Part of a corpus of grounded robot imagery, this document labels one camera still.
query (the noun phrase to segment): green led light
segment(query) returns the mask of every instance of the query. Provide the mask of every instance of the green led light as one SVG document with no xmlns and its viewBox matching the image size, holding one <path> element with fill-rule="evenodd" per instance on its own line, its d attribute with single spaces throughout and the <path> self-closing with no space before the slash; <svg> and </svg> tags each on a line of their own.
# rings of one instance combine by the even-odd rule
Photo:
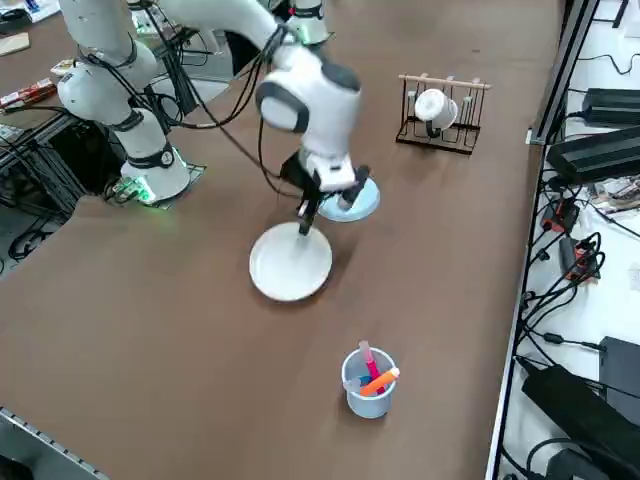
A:
<svg viewBox="0 0 640 480">
<path fill-rule="evenodd" d="M 138 198 L 143 202 L 147 202 L 147 203 L 153 202 L 156 199 L 156 194 L 153 193 L 153 191 L 149 187 L 149 184 L 147 183 L 147 179 L 144 177 L 139 177 L 137 181 L 140 187 L 142 188 L 142 191 L 138 195 Z"/>
<path fill-rule="evenodd" d="M 309 43 L 309 31 L 307 30 L 306 25 L 300 25 L 298 27 L 298 33 L 300 33 L 300 37 L 302 38 L 302 43 L 305 45 Z"/>
</svg>

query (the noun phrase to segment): pink marker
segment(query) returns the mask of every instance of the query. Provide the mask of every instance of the pink marker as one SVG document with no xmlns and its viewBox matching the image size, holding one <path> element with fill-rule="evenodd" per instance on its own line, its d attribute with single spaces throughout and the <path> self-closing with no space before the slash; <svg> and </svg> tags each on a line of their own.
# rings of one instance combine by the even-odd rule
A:
<svg viewBox="0 0 640 480">
<path fill-rule="evenodd" d="M 364 357 L 364 363 L 367 365 L 367 368 L 369 369 L 369 375 L 371 375 L 371 380 L 375 380 L 380 376 L 380 372 L 378 371 L 376 360 L 373 358 L 373 353 L 371 353 L 369 342 L 367 342 L 366 340 L 363 340 L 358 345 L 360 346 L 360 351 L 362 352 L 362 356 Z M 384 393 L 384 387 L 380 387 L 378 389 L 378 395 L 383 393 Z"/>
</svg>

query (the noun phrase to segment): orange marker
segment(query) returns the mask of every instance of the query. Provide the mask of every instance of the orange marker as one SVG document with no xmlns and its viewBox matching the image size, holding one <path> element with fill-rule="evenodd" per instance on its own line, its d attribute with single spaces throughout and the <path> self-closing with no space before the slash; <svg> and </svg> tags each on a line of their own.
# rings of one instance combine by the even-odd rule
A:
<svg viewBox="0 0 640 480">
<path fill-rule="evenodd" d="M 391 370 L 383 373 L 378 378 L 373 380 L 368 385 L 365 385 L 360 389 L 360 395 L 363 397 L 368 397 L 376 393 L 380 387 L 384 387 L 396 381 L 396 378 L 400 376 L 400 369 L 397 367 L 393 367 Z"/>
</svg>

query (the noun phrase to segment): white plate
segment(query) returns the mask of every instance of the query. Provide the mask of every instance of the white plate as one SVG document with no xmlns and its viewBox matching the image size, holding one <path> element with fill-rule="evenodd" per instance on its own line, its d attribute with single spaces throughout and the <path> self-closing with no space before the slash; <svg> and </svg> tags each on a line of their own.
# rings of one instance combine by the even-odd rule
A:
<svg viewBox="0 0 640 480">
<path fill-rule="evenodd" d="M 280 302 L 295 302 L 313 295 L 331 271 L 331 246 L 316 228 L 306 236 L 297 222 L 282 223 L 256 241 L 249 272 L 258 290 Z"/>
</svg>

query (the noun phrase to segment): white saucer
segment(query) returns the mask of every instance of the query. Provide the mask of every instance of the white saucer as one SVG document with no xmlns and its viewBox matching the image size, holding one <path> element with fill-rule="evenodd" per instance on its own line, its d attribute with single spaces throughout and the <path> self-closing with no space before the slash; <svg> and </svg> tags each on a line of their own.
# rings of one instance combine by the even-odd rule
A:
<svg viewBox="0 0 640 480">
<path fill-rule="evenodd" d="M 372 178 L 367 178 L 362 191 L 349 210 L 341 209 L 338 206 L 338 196 L 334 195 L 320 205 L 318 213 L 334 222 L 355 222 L 371 215 L 378 205 L 380 205 L 380 190 Z"/>
<path fill-rule="evenodd" d="M 295 302 L 313 295 L 331 271 L 331 246 L 326 237 L 311 227 L 298 232 L 297 222 L 281 223 L 256 241 L 249 258 L 253 284 L 267 297 Z"/>
</svg>

